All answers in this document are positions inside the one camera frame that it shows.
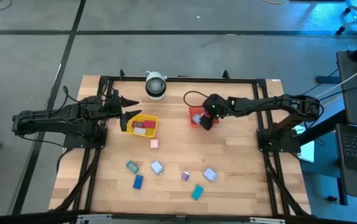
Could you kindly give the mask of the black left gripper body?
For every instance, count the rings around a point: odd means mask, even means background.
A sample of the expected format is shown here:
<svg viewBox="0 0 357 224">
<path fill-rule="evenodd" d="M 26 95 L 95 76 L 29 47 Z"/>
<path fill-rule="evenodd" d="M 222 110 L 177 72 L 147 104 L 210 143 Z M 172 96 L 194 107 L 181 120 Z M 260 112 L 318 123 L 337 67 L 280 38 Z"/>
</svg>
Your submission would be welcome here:
<svg viewBox="0 0 357 224">
<path fill-rule="evenodd" d="M 123 108 L 125 107 L 126 99 L 119 95 L 118 90 L 113 90 L 104 103 L 104 112 L 106 113 L 106 119 L 119 118 L 125 121 Z"/>
</svg>

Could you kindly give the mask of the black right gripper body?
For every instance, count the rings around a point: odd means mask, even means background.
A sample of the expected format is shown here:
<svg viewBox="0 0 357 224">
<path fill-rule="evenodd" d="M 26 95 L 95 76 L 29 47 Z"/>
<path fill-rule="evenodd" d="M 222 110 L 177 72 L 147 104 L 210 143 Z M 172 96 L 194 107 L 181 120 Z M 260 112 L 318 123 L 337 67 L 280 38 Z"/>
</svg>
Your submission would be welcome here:
<svg viewBox="0 0 357 224">
<path fill-rule="evenodd" d="M 218 94 L 209 95 L 202 106 L 212 118 L 224 118 L 228 115 L 228 101 Z"/>
</svg>

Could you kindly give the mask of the lavender two-prong charger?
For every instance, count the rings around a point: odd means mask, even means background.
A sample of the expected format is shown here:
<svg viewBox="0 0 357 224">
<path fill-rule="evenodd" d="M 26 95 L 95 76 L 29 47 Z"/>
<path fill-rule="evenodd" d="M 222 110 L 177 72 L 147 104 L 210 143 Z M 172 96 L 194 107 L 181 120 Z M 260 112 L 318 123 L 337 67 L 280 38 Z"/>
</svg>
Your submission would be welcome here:
<svg viewBox="0 0 357 224">
<path fill-rule="evenodd" d="M 156 175 L 159 175 L 161 172 L 164 171 L 163 165 L 159 161 L 154 161 L 151 164 L 151 169 L 154 171 Z"/>
<path fill-rule="evenodd" d="M 206 168 L 203 173 L 203 176 L 210 182 L 214 182 L 218 179 L 218 173 L 211 168 Z"/>
</svg>

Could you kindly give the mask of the teal patterned block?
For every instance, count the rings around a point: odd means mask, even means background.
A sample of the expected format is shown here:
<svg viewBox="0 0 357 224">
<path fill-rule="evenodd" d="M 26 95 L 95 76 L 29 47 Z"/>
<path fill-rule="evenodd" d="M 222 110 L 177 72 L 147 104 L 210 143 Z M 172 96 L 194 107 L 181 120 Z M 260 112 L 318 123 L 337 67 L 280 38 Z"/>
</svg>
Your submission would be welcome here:
<svg viewBox="0 0 357 224">
<path fill-rule="evenodd" d="M 126 164 L 126 167 L 133 173 L 133 174 L 137 174 L 139 171 L 139 167 L 137 166 L 137 164 L 133 161 L 128 161 Z"/>
</svg>

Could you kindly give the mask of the teal rectangular box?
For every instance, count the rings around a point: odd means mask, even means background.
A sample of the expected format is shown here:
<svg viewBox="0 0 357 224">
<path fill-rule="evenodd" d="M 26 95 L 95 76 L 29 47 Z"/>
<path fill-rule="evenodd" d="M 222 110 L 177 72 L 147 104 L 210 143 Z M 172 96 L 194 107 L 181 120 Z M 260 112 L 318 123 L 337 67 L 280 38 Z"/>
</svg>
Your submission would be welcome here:
<svg viewBox="0 0 357 224">
<path fill-rule="evenodd" d="M 191 198 L 193 198 L 194 200 L 198 200 L 201 197 L 202 193 L 203 187 L 201 185 L 196 185 L 191 194 Z"/>
</svg>

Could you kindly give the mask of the yellow plastic basket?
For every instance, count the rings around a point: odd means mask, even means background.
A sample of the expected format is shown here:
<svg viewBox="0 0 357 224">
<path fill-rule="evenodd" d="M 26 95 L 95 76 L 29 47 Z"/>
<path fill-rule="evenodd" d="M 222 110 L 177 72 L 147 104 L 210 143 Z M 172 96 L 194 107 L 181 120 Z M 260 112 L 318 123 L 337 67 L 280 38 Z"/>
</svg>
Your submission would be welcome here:
<svg viewBox="0 0 357 224">
<path fill-rule="evenodd" d="M 144 122 L 145 120 L 151 120 L 151 121 L 155 121 L 156 123 L 158 123 L 158 117 L 156 116 L 151 116 L 151 115 L 146 115 L 146 114 L 138 114 L 135 117 L 133 117 L 132 119 L 130 119 L 127 123 L 127 133 L 129 134 L 133 134 L 136 136 L 142 136 L 142 137 L 147 137 L 147 138 L 153 138 L 155 136 L 156 133 L 156 129 L 157 129 L 157 124 L 155 129 L 151 129 L 151 128 L 146 128 L 146 134 L 145 135 L 140 135 L 140 134 L 135 134 L 133 133 L 134 128 L 132 127 L 132 122 L 133 121 L 140 121 L 140 122 Z"/>
</svg>

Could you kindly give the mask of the orange plastic basket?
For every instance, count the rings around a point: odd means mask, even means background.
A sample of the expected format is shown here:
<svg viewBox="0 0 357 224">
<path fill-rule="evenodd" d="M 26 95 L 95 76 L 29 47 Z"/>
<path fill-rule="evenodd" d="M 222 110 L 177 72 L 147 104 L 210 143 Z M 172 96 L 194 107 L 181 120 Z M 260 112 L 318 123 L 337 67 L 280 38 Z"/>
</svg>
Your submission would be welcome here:
<svg viewBox="0 0 357 224">
<path fill-rule="evenodd" d="M 208 116 L 208 113 L 205 111 L 205 109 L 203 107 L 189 107 L 188 111 L 189 111 L 189 115 L 190 115 L 190 123 L 193 128 L 200 127 L 200 124 L 195 124 L 192 121 L 192 116 L 194 114 L 199 113 L 199 114 Z"/>
</svg>

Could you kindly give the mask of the black rig strut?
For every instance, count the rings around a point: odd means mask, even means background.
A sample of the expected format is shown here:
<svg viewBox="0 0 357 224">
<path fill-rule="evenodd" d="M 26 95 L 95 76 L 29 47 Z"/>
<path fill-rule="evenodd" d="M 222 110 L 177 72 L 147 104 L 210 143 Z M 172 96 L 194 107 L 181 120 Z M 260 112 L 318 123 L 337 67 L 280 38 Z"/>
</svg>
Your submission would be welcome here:
<svg viewBox="0 0 357 224">
<path fill-rule="evenodd" d="M 306 130 L 299 139 L 300 146 L 314 141 L 316 138 L 323 136 L 324 134 L 333 131 L 336 124 L 347 124 L 346 111 L 341 110 L 340 112 L 332 115 L 321 123 L 317 124 L 314 127 Z"/>
</svg>

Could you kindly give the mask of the black desk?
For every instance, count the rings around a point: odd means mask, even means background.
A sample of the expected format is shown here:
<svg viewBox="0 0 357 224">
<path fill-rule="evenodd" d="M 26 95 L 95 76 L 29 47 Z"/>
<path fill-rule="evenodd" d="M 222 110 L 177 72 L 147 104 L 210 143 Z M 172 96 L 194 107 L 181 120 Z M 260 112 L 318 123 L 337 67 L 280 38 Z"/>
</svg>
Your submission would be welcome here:
<svg viewBox="0 0 357 224">
<path fill-rule="evenodd" d="M 341 82 L 357 73 L 357 62 L 352 61 L 347 52 L 337 52 L 336 59 Z M 344 92 L 343 97 L 347 123 L 357 125 L 357 76 L 343 83 L 341 87 L 343 90 L 355 88 Z"/>
</svg>

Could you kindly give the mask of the black rig crossbeam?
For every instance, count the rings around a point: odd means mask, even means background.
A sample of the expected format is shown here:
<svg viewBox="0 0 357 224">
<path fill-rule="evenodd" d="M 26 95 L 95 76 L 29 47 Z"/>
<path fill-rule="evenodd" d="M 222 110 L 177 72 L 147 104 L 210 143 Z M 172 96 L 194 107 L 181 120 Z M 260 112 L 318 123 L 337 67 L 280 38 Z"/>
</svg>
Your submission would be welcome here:
<svg viewBox="0 0 357 224">
<path fill-rule="evenodd" d="M 253 216 L 221 216 L 221 215 L 147 215 L 126 213 L 93 213 L 87 210 L 51 211 L 44 213 L 27 213 L 0 216 L 0 224 L 62 224 L 69 222 L 86 222 L 92 220 L 158 220 L 161 222 L 175 222 L 187 224 L 190 221 L 210 222 L 240 222 L 258 224 L 357 224 L 315 217 L 301 217 L 293 215 L 273 215 L 270 217 Z"/>
</svg>

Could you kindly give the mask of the black table frame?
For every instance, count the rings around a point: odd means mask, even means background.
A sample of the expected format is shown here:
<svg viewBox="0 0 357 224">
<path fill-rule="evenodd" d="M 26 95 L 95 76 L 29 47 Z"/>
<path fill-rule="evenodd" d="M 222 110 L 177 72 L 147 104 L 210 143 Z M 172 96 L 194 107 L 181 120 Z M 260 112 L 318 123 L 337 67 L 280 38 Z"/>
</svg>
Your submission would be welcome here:
<svg viewBox="0 0 357 224">
<path fill-rule="evenodd" d="M 245 98 L 279 96 L 279 80 L 222 78 L 169 78 L 167 92 L 160 100 L 146 95 L 144 82 L 125 77 L 113 83 L 121 95 L 139 102 L 143 114 L 158 117 L 156 151 L 150 139 L 121 131 L 116 119 L 109 120 L 108 137 L 100 153 L 90 203 L 94 213 L 151 215 L 270 216 L 272 204 L 283 211 L 280 197 L 270 199 L 264 156 L 257 144 L 256 131 L 270 122 L 279 122 L 285 111 L 225 118 L 209 131 L 193 128 L 188 107 L 200 105 L 206 95 Z M 127 167 L 139 167 L 133 174 Z M 156 175 L 151 164 L 159 161 L 164 171 Z M 218 173 L 208 181 L 206 168 Z M 183 173 L 189 170 L 187 181 Z M 134 189 L 136 175 L 143 175 L 141 189 Z M 203 187 L 198 200 L 191 198 L 196 185 Z"/>
</svg>

